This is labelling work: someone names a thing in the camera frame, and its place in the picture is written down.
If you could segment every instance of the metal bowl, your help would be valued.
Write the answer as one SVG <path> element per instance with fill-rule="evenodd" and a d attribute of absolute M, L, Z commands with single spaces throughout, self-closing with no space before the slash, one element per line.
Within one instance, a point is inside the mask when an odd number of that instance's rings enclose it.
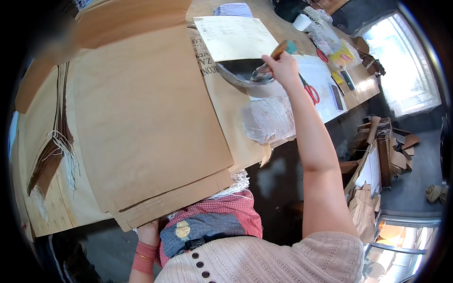
<path fill-rule="evenodd" d="M 222 77 L 230 83 L 237 86 L 253 87 L 268 85 L 275 80 L 274 77 L 261 82 L 249 80 L 253 71 L 263 64 L 264 61 L 262 59 L 242 59 L 217 62 L 217 68 Z"/>

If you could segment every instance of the woman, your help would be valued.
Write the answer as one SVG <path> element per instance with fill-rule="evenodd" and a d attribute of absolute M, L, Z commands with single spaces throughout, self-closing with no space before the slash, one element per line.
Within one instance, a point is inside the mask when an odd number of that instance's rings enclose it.
<path fill-rule="evenodd" d="M 137 229 L 129 282 L 359 282 L 363 245 L 349 214 L 330 136 L 299 79 L 296 60 L 263 55 L 291 101 L 304 169 L 304 239 L 292 247 L 262 240 L 250 192 L 189 206 L 158 233 Z M 158 258 L 156 249 L 159 245 Z"/>

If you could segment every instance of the wooden brush handle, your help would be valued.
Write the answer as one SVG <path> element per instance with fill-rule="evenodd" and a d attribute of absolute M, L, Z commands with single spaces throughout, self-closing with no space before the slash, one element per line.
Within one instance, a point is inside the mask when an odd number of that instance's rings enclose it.
<path fill-rule="evenodd" d="M 280 59 L 280 54 L 283 53 L 283 51 L 286 50 L 288 47 L 288 40 L 285 39 L 282 41 L 273 51 L 272 54 L 270 55 L 274 60 Z"/>

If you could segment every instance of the woman's right hand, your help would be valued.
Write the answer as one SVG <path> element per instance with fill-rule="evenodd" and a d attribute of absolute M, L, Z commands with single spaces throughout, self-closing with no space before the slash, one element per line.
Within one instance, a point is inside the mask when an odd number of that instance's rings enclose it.
<path fill-rule="evenodd" d="M 270 66 L 274 77 L 285 90 L 301 84 L 297 61 L 286 51 L 280 54 L 278 61 L 267 55 L 263 55 L 261 58 Z"/>

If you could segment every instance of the folded fabric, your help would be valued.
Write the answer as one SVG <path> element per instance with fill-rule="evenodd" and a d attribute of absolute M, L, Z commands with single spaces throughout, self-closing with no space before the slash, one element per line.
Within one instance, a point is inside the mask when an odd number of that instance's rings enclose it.
<path fill-rule="evenodd" d="M 214 16 L 239 16 L 253 18 L 252 12 L 246 3 L 228 3 L 214 9 Z"/>

